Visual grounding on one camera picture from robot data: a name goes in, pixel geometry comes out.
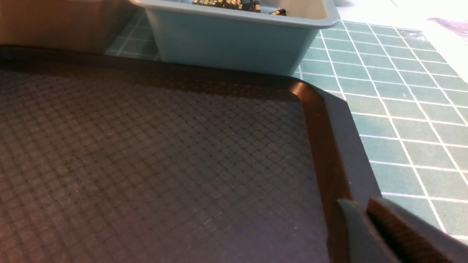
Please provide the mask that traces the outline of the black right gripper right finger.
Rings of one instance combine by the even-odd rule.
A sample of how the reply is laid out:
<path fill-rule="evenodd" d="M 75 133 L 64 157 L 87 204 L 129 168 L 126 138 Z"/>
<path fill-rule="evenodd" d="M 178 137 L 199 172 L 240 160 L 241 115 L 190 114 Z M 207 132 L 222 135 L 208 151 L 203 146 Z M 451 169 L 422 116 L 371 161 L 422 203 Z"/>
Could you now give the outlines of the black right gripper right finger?
<path fill-rule="evenodd" d="M 385 198 L 371 198 L 366 213 L 403 263 L 466 263 L 467 245 Z"/>

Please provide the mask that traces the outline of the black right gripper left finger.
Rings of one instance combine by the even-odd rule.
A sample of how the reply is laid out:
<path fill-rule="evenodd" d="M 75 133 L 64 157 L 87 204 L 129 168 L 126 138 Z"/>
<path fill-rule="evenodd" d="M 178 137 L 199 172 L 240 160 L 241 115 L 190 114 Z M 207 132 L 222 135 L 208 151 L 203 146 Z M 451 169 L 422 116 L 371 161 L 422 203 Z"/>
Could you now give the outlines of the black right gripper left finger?
<path fill-rule="evenodd" d="M 335 202 L 336 263 L 399 263 L 364 210 L 355 202 Z"/>

